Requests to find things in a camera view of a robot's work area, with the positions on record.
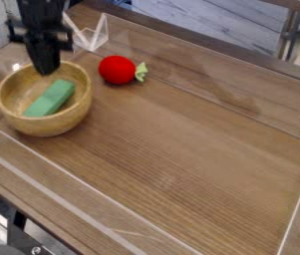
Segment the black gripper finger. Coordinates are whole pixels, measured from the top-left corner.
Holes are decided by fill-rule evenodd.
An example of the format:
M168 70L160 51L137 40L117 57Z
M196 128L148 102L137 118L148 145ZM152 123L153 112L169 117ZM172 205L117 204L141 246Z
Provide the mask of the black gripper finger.
M56 36L28 33L25 44L38 73L42 76L53 74L61 66L61 50Z

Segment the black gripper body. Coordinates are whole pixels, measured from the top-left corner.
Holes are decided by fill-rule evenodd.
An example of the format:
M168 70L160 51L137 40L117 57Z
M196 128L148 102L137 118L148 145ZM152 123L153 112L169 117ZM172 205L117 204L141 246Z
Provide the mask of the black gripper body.
M74 31L64 22L66 0L17 0L17 3L21 17L10 15L6 21L10 41L24 43L28 33L54 37L65 33L68 40L56 39L56 45L61 50L72 51Z

